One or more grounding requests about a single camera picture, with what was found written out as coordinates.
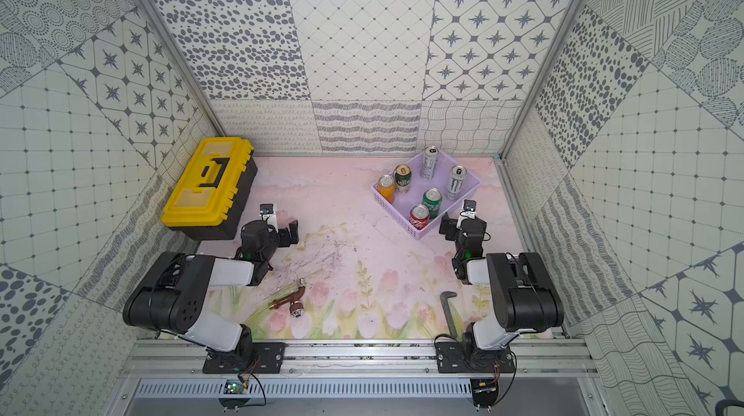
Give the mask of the red cola can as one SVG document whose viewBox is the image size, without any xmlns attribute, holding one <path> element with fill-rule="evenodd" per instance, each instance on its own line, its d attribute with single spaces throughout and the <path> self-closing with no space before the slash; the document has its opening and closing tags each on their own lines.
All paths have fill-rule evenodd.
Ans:
<svg viewBox="0 0 744 416">
<path fill-rule="evenodd" d="M 424 204 L 414 206 L 410 212 L 409 222 L 416 230 L 423 230 L 430 220 L 429 209 Z"/>
</svg>

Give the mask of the lilac plastic basket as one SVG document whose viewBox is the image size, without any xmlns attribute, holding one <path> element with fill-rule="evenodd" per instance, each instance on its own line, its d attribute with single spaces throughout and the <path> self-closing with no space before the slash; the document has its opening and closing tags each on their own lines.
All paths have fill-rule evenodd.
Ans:
<svg viewBox="0 0 744 416">
<path fill-rule="evenodd" d="M 381 174 L 379 178 L 370 185 L 370 191 L 377 203 L 415 240 L 422 239 L 425 234 L 433 229 L 439 229 L 442 216 L 449 216 L 450 218 L 458 220 L 463 208 L 463 200 L 473 199 L 476 190 L 482 185 L 482 180 L 471 167 L 461 164 L 456 158 L 453 158 L 443 151 L 439 152 L 439 158 L 433 178 L 431 180 L 422 179 L 422 176 L 420 175 L 422 153 L 423 152 L 418 153 L 414 158 L 410 158 L 410 160 L 404 162 L 404 164 L 410 166 L 412 171 L 411 187 L 408 193 L 399 193 L 395 190 L 393 204 L 389 204 L 389 202 L 385 201 L 377 191 L 377 183 L 384 174 Z M 447 187 L 451 168 L 457 164 L 464 166 L 468 171 L 468 175 L 459 198 L 452 201 L 447 198 Z M 410 212 L 414 206 L 422 204 L 422 196 L 424 195 L 424 192 L 432 187 L 439 189 L 443 195 L 439 216 L 434 218 L 434 220 L 430 219 L 428 226 L 423 230 L 416 230 L 416 228 L 414 228 L 409 222 Z"/>
</svg>

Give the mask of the green soda can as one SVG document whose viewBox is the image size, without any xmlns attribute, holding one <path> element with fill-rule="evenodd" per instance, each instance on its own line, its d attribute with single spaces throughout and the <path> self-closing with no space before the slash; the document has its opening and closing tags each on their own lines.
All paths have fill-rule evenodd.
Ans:
<svg viewBox="0 0 744 416">
<path fill-rule="evenodd" d="M 422 205 L 428 208 L 429 217 L 434 220 L 440 213 L 443 195 L 439 189 L 432 187 L 424 192 L 422 196 Z"/>
</svg>

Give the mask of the white Monster can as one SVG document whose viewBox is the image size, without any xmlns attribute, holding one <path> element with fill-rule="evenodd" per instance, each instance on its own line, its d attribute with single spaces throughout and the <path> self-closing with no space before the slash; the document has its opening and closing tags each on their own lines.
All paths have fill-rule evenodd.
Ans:
<svg viewBox="0 0 744 416">
<path fill-rule="evenodd" d="M 431 180 L 434 176 L 439 158 L 439 149 L 436 146 L 427 147 L 422 153 L 422 167 L 420 175 L 422 179 Z"/>
<path fill-rule="evenodd" d="M 455 165 L 449 172 L 449 183 L 447 187 L 447 198 L 455 201 L 461 194 L 464 182 L 467 178 L 468 171 L 462 165 Z"/>
</svg>

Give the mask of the green white tea can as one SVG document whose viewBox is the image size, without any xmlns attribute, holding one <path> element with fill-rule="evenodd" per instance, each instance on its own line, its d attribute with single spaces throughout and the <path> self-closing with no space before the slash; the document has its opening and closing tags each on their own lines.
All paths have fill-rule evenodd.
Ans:
<svg viewBox="0 0 744 416">
<path fill-rule="evenodd" d="M 407 164 L 400 164 L 394 172 L 395 188 L 399 193 L 408 193 L 412 182 L 412 171 Z"/>
</svg>

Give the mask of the orange drink can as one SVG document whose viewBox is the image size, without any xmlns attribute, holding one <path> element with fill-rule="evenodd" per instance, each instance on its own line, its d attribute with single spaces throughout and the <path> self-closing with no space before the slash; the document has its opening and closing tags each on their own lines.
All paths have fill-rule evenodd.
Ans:
<svg viewBox="0 0 744 416">
<path fill-rule="evenodd" d="M 393 176 L 383 175 L 377 183 L 377 191 L 389 204 L 394 203 L 395 179 Z"/>
</svg>

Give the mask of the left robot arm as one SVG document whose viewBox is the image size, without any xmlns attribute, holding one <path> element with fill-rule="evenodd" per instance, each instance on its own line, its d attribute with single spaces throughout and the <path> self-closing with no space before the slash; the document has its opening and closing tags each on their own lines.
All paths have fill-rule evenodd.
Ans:
<svg viewBox="0 0 744 416">
<path fill-rule="evenodd" d="M 233 258 L 208 254 L 162 253 L 125 302 L 124 322 L 176 335 L 209 352 L 248 362 L 253 357 L 250 329 L 213 313 L 207 293 L 217 287 L 255 287 L 273 270 L 271 257 L 296 245 L 298 221 L 277 228 L 266 220 L 248 222 Z"/>
</svg>

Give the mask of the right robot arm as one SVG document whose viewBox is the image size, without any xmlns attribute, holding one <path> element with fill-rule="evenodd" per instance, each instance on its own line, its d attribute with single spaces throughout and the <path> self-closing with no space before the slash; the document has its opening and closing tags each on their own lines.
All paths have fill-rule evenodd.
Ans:
<svg viewBox="0 0 744 416">
<path fill-rule="evenodd" d="M 464 284 L 487 286 L 492 313 L 466 327 L 468 360 L 498 357 L 523 334 L 540 334 L 563 324 L 565 311 L 538 253 L 486 253 L 486 222 L 442 216 L 439 233 L 455 243 L 451 265 Z"/>
</svg>

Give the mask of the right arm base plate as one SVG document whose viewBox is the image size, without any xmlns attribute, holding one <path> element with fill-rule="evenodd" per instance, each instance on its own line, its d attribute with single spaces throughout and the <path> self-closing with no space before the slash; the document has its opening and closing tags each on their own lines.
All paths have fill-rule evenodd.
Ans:
<svg viewBox="0 0 744 416">
<path fill-rule="evenodd" d="M 439 373 L 501 373 L 515 372 L 515 357 L 511 350 L 481 350 L 466 348 L 461 342 L 436 342 L 435 356 Z"/>
</svg>

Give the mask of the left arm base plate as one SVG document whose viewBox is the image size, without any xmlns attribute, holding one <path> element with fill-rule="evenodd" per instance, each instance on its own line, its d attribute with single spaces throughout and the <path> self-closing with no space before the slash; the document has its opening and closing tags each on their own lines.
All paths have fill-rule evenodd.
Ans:
<svg viewBox="0 0 744 416">
<path fill-rule="evenodd" d="M 205 375 L 229 373 L 265 373 L 278 375 L 284 361 L 287 345 L 284 342 L 253 342 L 244 350 L 218 352 L 207 350 L 207 359 L 201 371 Z"/>
</svg>

